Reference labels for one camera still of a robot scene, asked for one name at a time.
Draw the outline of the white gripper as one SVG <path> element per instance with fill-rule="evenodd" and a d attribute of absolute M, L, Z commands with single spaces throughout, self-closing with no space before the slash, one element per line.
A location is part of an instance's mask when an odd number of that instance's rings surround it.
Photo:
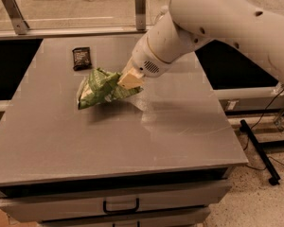
<path fill-rule="evenodd" d="M 144 83 L 144 75 L 151 78 L 160 77 L 170 69 L 173 61 L 171 49 L 164 44 L 164 38 L 155 38 L 146 33 L 134 47 L 117 84 L 125 89 L 139 87 Z"/>

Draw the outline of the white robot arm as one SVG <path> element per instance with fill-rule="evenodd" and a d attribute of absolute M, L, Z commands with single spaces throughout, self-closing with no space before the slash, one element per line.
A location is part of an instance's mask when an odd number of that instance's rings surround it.
<path fill-rule="evenodd" d="M 141 86 L 183 55 L 217 40 L 284 84 L 284 16 L 246 0 L 169 0 L 165 15 L 138 41 L 118 84 Z"/>

